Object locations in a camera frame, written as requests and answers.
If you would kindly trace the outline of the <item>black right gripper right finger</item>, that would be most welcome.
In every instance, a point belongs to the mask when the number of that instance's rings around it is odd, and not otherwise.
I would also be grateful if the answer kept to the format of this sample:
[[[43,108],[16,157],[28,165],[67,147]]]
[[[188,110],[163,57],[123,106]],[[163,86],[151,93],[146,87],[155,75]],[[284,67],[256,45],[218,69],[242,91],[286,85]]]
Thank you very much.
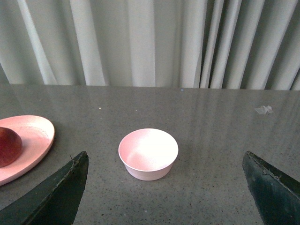
[[[300,183],[247,151],[242,168],[249,191],[265,225],[300,223]]]

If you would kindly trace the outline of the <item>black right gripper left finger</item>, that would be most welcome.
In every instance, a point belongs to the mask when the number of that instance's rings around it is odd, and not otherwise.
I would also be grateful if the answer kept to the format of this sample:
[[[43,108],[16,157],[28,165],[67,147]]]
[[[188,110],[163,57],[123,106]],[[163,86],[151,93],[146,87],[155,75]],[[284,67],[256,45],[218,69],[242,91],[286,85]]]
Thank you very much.
[[[89,168],[85,151],[0,211],[2,225],[71,225],[83,196]]]

